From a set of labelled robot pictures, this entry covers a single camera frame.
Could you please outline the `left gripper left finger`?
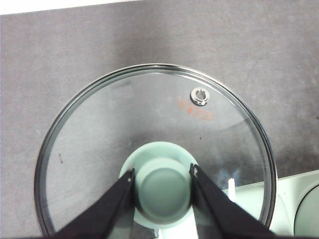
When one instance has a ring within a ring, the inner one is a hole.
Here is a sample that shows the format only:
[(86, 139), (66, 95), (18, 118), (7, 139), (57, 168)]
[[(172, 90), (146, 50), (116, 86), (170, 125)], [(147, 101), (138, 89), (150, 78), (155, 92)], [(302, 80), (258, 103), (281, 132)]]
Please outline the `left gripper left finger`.
[(129, 239), (134, 217), (135, 171), (128, 170), (87, 210), (53, 239)]

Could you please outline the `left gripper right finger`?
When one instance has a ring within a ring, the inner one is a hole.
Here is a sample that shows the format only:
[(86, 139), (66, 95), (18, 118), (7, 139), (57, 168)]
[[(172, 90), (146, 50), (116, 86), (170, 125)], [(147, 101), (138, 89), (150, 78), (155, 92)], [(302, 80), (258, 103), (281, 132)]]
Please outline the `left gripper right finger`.
[(195, 164), (190, 165), (191, 203), (200, 239), (279, 239), (232, 202)]

